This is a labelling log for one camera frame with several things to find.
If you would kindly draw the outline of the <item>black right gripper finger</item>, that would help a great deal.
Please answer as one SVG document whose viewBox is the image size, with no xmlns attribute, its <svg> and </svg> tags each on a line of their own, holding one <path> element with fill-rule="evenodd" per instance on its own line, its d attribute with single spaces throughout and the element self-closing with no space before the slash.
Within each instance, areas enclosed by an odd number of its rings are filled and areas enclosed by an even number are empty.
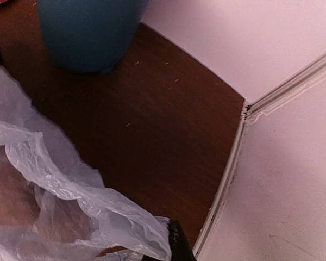
<svg viewBox="0 0 326 261">
<path fill-rule="evenodd" d="M 180 222 L 177 220 L 170 220 L 168 223 L 168 230 L 171 261 L 196 261 Z"/>
</svg>

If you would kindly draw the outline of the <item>translucent blue trash bag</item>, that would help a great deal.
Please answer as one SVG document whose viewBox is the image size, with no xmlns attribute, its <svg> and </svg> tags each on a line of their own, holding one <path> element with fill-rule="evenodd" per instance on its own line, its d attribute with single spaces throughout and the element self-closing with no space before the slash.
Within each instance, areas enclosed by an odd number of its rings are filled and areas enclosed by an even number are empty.
<svg viewBox="0 0 326 261">
<path fill-rule="evenodd" d="M 0 66 L 0 260 L 170 260 L 167 219 L 118 191 Z"/>
</svg>

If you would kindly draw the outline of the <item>teal plastic trash bin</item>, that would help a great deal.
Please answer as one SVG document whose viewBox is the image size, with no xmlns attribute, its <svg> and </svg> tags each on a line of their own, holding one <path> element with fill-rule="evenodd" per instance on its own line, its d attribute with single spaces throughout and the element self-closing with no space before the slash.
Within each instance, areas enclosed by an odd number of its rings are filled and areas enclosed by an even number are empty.
<svg viewBox="0 0 326 261">
<path fill-rule="evenodd" d="M 147 0 L 39 0 L 43 43 L 52 63 L 76 73 L 108 73 L 125 55 Z"/>
</svg>

